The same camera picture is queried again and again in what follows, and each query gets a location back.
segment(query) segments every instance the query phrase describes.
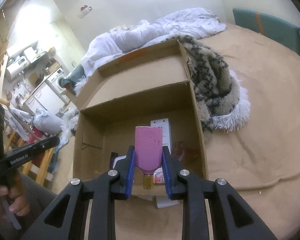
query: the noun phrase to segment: pink bottle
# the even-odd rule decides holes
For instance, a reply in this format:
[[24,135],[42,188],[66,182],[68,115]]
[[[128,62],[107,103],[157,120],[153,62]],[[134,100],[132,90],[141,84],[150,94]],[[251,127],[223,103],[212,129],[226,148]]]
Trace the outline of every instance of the pink bottle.
[[137,126],[136,166],[143,172],[143,187],[153,188],[153,173],[162,162],[162,127]]

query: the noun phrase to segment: washing machine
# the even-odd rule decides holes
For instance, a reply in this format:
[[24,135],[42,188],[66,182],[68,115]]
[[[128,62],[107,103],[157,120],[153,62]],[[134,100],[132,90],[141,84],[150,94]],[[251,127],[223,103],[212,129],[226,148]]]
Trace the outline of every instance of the washing machine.
[[61,78],[66,78],[66,76],[67,74],[64,72],[64,70],[62,68],[58,68],[51,74],[50,77],[47,78],[46,83],[62,99],[62,101],[64,101],[64,103],[68,104],[70,99],[65,95],[61,95],[61,93],[66,89],[59,85],[59,80]]

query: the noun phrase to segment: metal screw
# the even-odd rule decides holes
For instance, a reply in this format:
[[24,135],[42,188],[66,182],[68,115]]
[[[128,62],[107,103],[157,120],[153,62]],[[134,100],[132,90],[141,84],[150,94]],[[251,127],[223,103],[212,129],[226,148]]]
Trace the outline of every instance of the metal screw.
[[220,184],[222,186],[225,185],[225,184],[227,184],[227,181],[225,179],[223,179],[223,178],[218,179],[217,182],[218,182],[218,184]]
[[72,185],[78,185],[80,183],[80,179],[78,179],[78,178],[75,178],[75,179],[71,179],[71,184]]
[[181,170],[181,171],[180,171],[180,174],[181,174],[182,176],[188,176],[188,175],[190,174],[190,171],[188,171],[188,170]]
[[108,175],[109,176],[115,176],[117,174],[118,174],[118,172],[116,170],[110,170],[110,171],[108,171]]

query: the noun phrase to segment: blue gripper pad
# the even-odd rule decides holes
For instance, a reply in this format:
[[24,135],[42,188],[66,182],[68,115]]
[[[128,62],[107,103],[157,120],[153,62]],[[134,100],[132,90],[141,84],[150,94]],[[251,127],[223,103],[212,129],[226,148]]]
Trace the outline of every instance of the blue gripper pad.
[[126,195],[127,199],[130,197],[130,195],[132,193],[132,185],[133,185],[135,168],[136,168],[135,150],[133,149],[133,152],[131,154],[130,165],[129,165],[128,172],[127,172],[127,178],[126,178],[127,184],[126,184],[125,195]]
[[[169,154],[168,158],[171,158],[169,149],[166,150],[166,152],[168,152],[168,154]],[[167,157],[166,157],[164,148],[162,148],[162,171],[163,171],[164,183],[166,186],[166,193],[168,195],[168,198],[171,199],[171,197],[172,197],[171,178],[170,178],[168,161],[167,161]]]

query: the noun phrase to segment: triangular cutout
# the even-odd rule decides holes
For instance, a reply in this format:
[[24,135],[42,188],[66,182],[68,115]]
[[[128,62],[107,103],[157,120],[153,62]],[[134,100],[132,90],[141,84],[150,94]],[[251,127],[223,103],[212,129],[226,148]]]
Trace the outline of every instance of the triangular cutout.
[[244,227],[253,223],[252,218],[236,201],[232,195],[228,195],[228,201],[233,215],[234,223],[237,228]]
[[70,201],[70,195],[65,195],[54,207],[49,215],[44,219],[44,223],[56,228],[61,228],[66,215],[67,207]]

